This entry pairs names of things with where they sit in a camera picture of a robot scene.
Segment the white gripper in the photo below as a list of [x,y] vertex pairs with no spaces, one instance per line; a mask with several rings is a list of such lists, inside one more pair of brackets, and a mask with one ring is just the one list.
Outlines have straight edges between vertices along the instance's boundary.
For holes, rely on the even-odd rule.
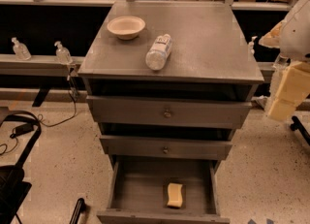
[[277,69],[272,76],[267,116],[286,121],[310,94],[310,64],[292,62],[285,69]]

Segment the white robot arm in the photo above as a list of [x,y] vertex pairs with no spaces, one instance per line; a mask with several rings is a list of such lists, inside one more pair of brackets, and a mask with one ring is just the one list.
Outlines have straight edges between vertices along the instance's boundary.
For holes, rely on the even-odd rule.
[[310,94],[310,0],[298,0],[259,44],[280,49],[265,111],[285,121]]

